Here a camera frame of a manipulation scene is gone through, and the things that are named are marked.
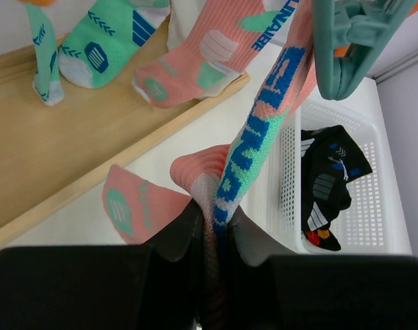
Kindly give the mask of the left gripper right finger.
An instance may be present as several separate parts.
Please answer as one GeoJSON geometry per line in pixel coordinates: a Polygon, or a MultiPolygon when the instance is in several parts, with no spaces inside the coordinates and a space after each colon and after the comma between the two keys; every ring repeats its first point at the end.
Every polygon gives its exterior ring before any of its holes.
{"type": "Polygon", "coordinates": [[[297,254],[242,212],[228,239],[233,329],[418,329],[418,258],[297,254]]]}

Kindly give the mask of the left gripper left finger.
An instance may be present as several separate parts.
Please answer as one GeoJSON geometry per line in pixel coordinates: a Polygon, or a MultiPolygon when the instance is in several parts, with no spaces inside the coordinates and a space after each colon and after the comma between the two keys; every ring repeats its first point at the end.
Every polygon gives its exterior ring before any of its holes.
{"type": "Polygon", "coordinates": [[[0,329],[195,329],[203,214],[194,201],[141,245],[0,251],[0,329]]]}

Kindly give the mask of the pink sock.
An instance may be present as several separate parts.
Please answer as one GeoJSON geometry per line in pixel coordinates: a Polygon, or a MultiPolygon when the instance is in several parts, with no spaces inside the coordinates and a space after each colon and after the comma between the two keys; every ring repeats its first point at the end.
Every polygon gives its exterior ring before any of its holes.
{"type": "Polygon", "coordinates": [[[297,7],[297,1],[207,1],[180,46],[134,71],[134,89],[163,109],[200,96],[243,73],[297,7]]]}
{"type": "Polygon", "coordinates": [[[112,166],[102,200],[115,229],[128,243],[174,241],[181,215],[199,206],[202,229],[192,268],[202,287],[197,319],[204,329],[229,329],[229,221],[258,177],[283,120],[294,113],[316,86],[313,15],[310,1],[299,1],[289,34],[271,71],[259,89],[247,120],[231,144],[178,157],[171,179],[175,192],[156,186],[119,166],[112,166]]]}

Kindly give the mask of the black patterned sock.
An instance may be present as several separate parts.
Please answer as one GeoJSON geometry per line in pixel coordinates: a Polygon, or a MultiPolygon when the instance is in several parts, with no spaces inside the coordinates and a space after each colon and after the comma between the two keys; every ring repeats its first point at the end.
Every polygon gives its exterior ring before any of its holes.
{"type": "Polygon", "coordinates": [[[320,173],[311,176],[301,191],[301,229],[303,232],[329,229],[351,197],[342,176],[320,173]]]}
{"type": "Polygon", "coordinates": [[[338,193],[373,172],[342,125],[301,131],[301,184],[312,193],[338,193]]]}

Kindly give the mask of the mint green sock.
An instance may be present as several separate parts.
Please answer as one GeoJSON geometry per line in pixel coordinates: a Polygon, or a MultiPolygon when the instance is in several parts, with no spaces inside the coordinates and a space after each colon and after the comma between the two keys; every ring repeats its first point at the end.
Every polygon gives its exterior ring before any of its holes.
{"type": "Polygon", "coordinates": [[[80,87],[104,87],[170,12],[169,1],[96,1],[59,49],[61,74],[80,87]]]}
{"type": "Polygon", "coordinates": [[[65,97],[59,74],[54,27],[38,5],[27,3],[25,8],[36,55],[36,73],[32,87],[46,105],[54,106],[65,97]]]}

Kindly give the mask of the white round clip hanger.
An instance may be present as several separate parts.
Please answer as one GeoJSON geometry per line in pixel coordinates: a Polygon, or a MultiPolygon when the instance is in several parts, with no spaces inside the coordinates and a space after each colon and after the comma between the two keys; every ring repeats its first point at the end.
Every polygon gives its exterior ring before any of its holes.
{"type": "Polygon", "coordinates": [[[325,100],[361,83],[416,1],[312,1],[316,79],[325,100]]]}

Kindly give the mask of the argyle orange black sock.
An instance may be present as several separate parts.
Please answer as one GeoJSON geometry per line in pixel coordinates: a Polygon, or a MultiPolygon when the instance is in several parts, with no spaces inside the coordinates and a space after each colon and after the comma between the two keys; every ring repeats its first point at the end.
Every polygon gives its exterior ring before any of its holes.
{"type": "Polygon", "coordinates": [[[324,250],[337,252],[342,249],[338,240],[329,229],[309,230],[304,232],[304,235],[311,244],[324,250]]]}

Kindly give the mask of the white plastic basket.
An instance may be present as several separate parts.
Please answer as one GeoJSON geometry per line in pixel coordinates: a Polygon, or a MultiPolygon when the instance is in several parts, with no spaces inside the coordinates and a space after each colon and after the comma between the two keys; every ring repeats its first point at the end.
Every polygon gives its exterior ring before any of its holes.
{"type": "Polygon", "coordinates": [[[331,232],[343,254],[410,254],[399,243],[405,230],[393,215],[395,200],[388,197],[384,144],[377,125],[341,104],[307,100],[284,121],[257,181],[245,196],[243,208],[256,224],[286,248],[299,254],[324,254],[301,231],[301,132],[342,125],[362,150],[373,172],[351,182],[349,209],[332,221],[331,232]]]}

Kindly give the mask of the wooden hanger stand frame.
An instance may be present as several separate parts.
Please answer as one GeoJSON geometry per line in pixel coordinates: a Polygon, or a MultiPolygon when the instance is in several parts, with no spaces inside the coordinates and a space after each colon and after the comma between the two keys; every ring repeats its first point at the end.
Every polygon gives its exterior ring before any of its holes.
{"type": "Polygon", "coordinates": [[[0,249],[250,81],[242,74],[214,98],[152,107],[134,91],[133,69],[166,52],[167,33],[161,24],[103,88],[63,81],[65,98],[52,107],[32,89],[34,48],[0,55],[0,249]]]}

